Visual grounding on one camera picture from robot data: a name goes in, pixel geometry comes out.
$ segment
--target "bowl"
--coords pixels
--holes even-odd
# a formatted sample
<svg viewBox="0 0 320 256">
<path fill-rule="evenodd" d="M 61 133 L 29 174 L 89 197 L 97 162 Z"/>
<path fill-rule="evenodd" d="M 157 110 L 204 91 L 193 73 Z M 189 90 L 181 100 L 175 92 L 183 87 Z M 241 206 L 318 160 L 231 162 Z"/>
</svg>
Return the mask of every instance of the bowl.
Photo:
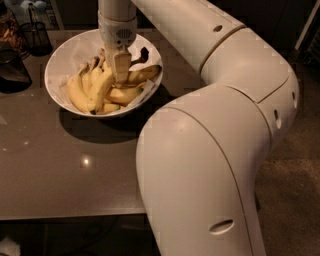
<svg viewBox="0 0 320 256">
<path fill-rule="evenodd" d="M 136 40 L 128 48 L 132 54 L 132 60 L 140 57 L 140 51 L 146 47 L 149 51 L 149 58 L 145 63 L 138 63 L 133 65 L 130 70 L 139 70 L 150 65 L 163 66 L 161 56 L 155 46 L 143 36 L 137 34 Z M 115 118 L 122 117 L 134 109 L 143 105 L 158 89 L 163 76 L 163 68 L 159 75 L 153 79 L 152 85 L 148 86 L 148 92 L 144 92 L 141 100 L 135 101 L 134 104 L 129 104 L 127 107 L 122 108 L 108 114 L 93 115 L 91 113 L 83 113 L 78 110 L 70 101 L 65 85 L 70 76 L 77 73 L 83 63 L 90 63 L 94 56 L 98 56 L 101 48 L 104 48 L 104 42 L 101 39 L 98 29 L 89 30 L 84 33 L 78 34 L 71 39 L 64 42 L 50 57 L 45 69 L 45 86 L 51 98 L 62 108 L 80 115 L 93 118 Z"/>
</svg>

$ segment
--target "table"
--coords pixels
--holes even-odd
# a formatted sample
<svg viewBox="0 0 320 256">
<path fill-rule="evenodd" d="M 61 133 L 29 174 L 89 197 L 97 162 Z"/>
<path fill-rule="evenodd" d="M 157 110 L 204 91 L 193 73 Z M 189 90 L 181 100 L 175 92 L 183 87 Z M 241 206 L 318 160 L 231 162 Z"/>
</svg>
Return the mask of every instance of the table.
<svg viewBox="0 0 320 256">
<path fill-rule="evenodd" d="M 81 32 L 49 37 L 56 49 Z M 164 76 L 155 95 L 123 118 L 60 108 L 44 84 L 50 56 L 24 60 L 32 85 L 0 94 L 0 220 L 145 213 L 135 166 L 139 132 L 156 109 L 204 84 L 157 30 L 138 33 L 158 48 Z"/>
</svg>

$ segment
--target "robot end effector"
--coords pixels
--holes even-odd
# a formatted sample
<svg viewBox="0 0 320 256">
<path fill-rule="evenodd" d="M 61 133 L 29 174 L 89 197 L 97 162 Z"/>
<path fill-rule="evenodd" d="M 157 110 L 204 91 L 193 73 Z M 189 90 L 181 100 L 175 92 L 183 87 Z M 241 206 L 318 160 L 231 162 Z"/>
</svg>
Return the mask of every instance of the robot end effector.
<svg viewBox="0 0 320 256">
<path fill-rule="evenodd" d="M 131 65 L 128 47 L 137 31 L 136 7 L 131 0 L 99 0 L 98 22 L 106 61 L 116 83 L 125 82 Z"/>
</svg>

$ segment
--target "banana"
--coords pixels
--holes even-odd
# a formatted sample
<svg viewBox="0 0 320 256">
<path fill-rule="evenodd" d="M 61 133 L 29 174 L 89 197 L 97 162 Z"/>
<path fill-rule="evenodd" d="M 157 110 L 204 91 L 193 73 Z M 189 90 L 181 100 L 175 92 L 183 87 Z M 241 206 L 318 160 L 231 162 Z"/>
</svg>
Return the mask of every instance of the banana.
<svg viewBox="0 0 320 256">
<path fill-rule="evenodd" d="M 91 86 L 97 81 L 99 76 L 102 74 L 102 65 L 105 61 L 105 54 L 104 49 L 101 49 L 100 56 L 99 56 L 99 63 L 98 65 L 92 70 L 90 74 L 90 82 Z"/>
<path fill-rule="evenodd" d="M 104 97 L 115 82 L 111 68 L 105 69 L 98 77 L 97 81 L 92 84 L 89 94 L 87 107 L 91 114 L 96 114 L 103 106 Z"/>
<path fill-rule="evenodd" d="M 128 105 L 135 99 L 141 92 L 142 88 L 112 88 L 107 94 L 106 98 L 111 102 L 119 103 L 121 105 Z"/>
<path fill-rule="evenodd" d="M 133 87 L 137 87 L 137 84 L 126 84 L 126 83 L 121 83 L 121 84 L 114 84 L 112 85 L 113 87 L 116 87 L 118 89 L 124 89 L 124 88 L 133 88 Z"/>
<path fill-rule="evenodd" d="M 105 115 L 113 111 L 119 110 L 120 105 L 114 103 L 105 103 L 102 108 L 97 112 L 98 115 Z"/>
<path fill-rule="evenodd" d="M 147 79 L 152 79 L 156 75 L 158 75 L 161 71 L 160 65 L 151 65 L 149 67 L 136 70 L 129 71 L 127 83 L 128 84 L 140 84 Z"/>
<path fill-rule="evenodd" d="M 138 88 L 143 88 L 143 89 L 144 89 L 144 87 L 146 87 L 146 84 L 147 84 L 147 81 L 144 81 L 144 82 L 142 82 L 142 83 L 138 84 L 138 85 L 137 85 L 137 87 L 138 87 Z"/>
<path fill-rule="evenodd" d="M 83 113 L 88 113 L 88 107 L 87 95 L 83 91 L 81 76 L 88 68 L 88 63 L 83 64 L 78 73 L 69 77 L 67 81 L 67 94 L 72 104 Z"/>
<path fill-rule="evenodd" d="M 112 101 L 108 100 L 107 98 L 104 98 L 103 99 L 103 104 L 108 104 L 108 103 L 112 103 Z"/>
<path fill-rule="evenodd" d="M 99 57 L 93 57 L 90 65 L 89 65 L 89 70 L 88 72 L 84 73 L 82 75 L 82 86 L 83 86 L 83 91 L 85 92 L 86 95 L 88 95 L 89 90 L 91 88 L 91 72 L 92 70 L 98 65 L 99 62 Z"/>
</svg>

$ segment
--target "dark background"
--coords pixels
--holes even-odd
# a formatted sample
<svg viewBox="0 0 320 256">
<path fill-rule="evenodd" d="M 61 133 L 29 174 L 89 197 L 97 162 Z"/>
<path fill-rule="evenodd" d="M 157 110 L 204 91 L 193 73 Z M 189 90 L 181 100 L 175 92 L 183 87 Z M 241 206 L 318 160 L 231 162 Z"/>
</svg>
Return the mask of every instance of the dark background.
<svg viewBox="0 0 320 256">
<path fill-rule="evenodd" d="M 280 53 L 294 49 L 315 0 L 210 0 L 252 28 Z M 56 0 L 65 29 L 97 27 L 98 1 Z M 150 27 L 138 11 L 139 27 Z"/>
</svg>

